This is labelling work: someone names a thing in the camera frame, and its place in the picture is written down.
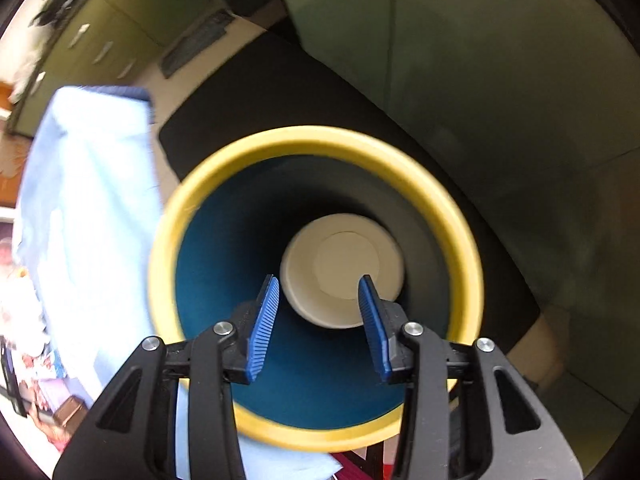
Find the cup rim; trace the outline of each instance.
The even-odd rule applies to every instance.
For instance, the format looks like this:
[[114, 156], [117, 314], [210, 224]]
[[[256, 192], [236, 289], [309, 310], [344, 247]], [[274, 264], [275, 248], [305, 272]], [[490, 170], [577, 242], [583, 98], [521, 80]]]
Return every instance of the cup rim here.
[[[243, 137], [209, 156], [178, 186], [158, 225], [148, 268], [149, 312], [164, 342], [185, 339], [175, 303], [175, 267], [196, 211], [239, 171], [287, 155], [328, 156], [355, 164], [385, 180], [420, 212], [433, 230], [449, 271], [447, 339], [471, 344], [480, 330], [484, 291], [478, 248], [460, 209], [442, 184], [404, 152], [371, 136], [331, 126], [288, 126]], [[374, 420], [336, 430], [286, 426], [238, 403], [234, 403], [234, 412], [238, 431], [255, 440], [288, 449], [340, 452], [398, 434], [402, 405]]]

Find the wall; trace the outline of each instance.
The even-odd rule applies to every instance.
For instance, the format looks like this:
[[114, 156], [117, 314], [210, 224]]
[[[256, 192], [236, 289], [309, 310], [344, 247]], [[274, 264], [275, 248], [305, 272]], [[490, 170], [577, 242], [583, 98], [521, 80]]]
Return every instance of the wall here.
[[29, 23], [41, 6], [42, 0], [24, 0], [0, 38], [0, 81], [15, 82], [15, 73], [31, 44]]

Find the cloth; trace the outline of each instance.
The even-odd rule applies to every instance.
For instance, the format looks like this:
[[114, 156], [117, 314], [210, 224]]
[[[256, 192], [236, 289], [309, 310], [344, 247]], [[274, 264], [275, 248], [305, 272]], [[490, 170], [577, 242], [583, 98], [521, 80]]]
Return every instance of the cloth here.
[[[14, 255], [44, 307], [66, 370], [93, 399], [154, 332], [146, 265], [162, 213], [144, 99], [63, 88], [38, 128], [23, 175]], [[189, 477], [188, 396], [178, 393], [176, 462]], [[325, 480], [327, 454], [240, 436], [248, 480]]]
[[13, 350], [12, 359], [18, 382], [25, 380], [31, 384], [31, 381], [34, 380], [64, 379], [66, 377], [60, 353], [50, 344], [45, 345], [42, 354], [35, 358], [22, 354], [19, 350]]
[[38, 384], [52, 412], [55, 412], [71, 396], [62, 379], [39, 381]]

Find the red object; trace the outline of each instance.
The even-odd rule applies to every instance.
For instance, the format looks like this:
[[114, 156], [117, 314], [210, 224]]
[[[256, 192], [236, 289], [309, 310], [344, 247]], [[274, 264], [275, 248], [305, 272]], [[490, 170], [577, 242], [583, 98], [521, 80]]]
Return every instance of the red object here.
[[50, 437], [47, 437], [47, 440], [50, 444], [56, 447], [58, 453], [62, 453], [65, 450], [66, 445], [69, 443], [69, 440], [52, 440]]
[[335, 474], [338, 480], [371, 480], [371, 477], [361, 471], [351, 460], [342, 453], [336, 453], [333, 457], [342, 464], [342, 469]]

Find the person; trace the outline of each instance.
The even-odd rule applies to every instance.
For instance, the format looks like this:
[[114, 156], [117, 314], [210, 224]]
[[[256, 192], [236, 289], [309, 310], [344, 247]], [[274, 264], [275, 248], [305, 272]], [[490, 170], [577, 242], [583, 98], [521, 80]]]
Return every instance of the person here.
[[32, 380], [27, 384], [27, 380], [22, 379], [18, 384], [18, 390], [20, 391], [20, 396], [23, 399], [35, 402], [37, 407], [41, 410], [48, 410], [50, 408], [37, 380]]
[[29, 418], [33, 421], [36, 428], [38, 428], [47, 437], [50, 444], [56, 447], [58, 452], [62, 453], [65, 450], [66, 445], [71, 440], [71, 435], [65, 428], [46, 424], [40, 420], [38, 414], [38, 407], [35, 402], [31, 403], [29, 409]]

